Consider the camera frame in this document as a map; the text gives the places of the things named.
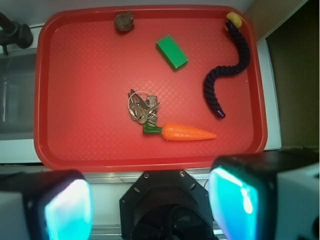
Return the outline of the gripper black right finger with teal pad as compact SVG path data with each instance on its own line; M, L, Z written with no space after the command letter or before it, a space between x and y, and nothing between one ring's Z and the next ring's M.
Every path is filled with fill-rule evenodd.
M229 240L317 240L320 155L272 150L220 156L211 167L208 197Z

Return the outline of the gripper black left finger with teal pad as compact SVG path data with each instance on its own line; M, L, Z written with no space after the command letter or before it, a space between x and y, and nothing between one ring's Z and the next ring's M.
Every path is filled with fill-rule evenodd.
M87 240L93 226L91 185L78 170L2 173L2 240Z

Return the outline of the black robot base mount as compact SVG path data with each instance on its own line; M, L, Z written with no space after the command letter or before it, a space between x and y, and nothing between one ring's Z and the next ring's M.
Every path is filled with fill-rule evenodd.
M145 171L119 200L124 240L216 240L209 192L184 170Z

